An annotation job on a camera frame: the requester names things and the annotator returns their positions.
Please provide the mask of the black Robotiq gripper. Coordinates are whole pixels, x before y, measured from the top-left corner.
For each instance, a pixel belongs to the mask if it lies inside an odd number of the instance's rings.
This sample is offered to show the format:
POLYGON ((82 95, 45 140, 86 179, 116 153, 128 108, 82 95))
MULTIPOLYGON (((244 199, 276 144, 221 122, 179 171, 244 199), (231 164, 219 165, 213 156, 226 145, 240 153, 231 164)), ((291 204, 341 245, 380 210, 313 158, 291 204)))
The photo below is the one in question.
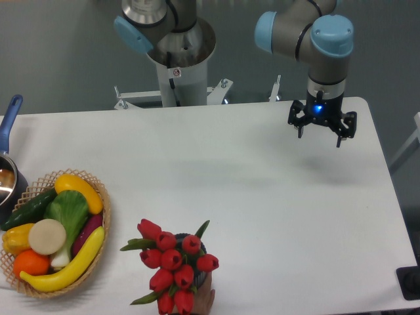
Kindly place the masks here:
POLYGON ((298 138, 302 138, 304 127, 309 122, 317 125, 329 126, 337 135, 336 147, 341 146, 344 139, 354 138, 357 128, 357 113, 342 113, 343 94, 335 98, 318 100, 317 95, 306 93, 306 105, 294 100, 289 110, 287 123, 297 130, 298 138))

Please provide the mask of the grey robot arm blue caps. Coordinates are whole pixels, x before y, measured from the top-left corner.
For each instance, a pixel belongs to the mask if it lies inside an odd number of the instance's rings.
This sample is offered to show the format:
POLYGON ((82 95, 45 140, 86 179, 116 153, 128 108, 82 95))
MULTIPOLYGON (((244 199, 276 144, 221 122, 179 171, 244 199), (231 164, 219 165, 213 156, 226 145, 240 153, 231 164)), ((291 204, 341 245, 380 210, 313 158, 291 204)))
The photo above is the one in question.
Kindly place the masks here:
MULTIPOLYGON (((256 46, 308 65, 306 100, 294 101, 288 123, 298 132, 309 124, 330 128, 338 140, 353 138, 357 115, 341 109, 354 28, 334 14, 336 1, 295 1, 284 13, 258 19, 256 46)), ((156 66, 165 107, 220 104, 226 89, 207 89, 207 63, 216 47, 211 25, 195 1, 123 1, 114 20, 119 38, 156 66)))

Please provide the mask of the bare human hand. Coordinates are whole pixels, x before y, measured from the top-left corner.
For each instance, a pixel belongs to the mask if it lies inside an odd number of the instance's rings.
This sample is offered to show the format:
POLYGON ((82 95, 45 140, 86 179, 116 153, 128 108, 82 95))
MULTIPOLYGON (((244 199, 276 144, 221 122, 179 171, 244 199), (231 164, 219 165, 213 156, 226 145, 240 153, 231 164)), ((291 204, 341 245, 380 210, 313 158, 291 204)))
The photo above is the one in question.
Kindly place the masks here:
POLYGON ((210 314, 215 299, 215 290, 211 285, 212 273, 208 273, 196 293, 191 291, 176 293, 175 306, 171 314, 210 314))

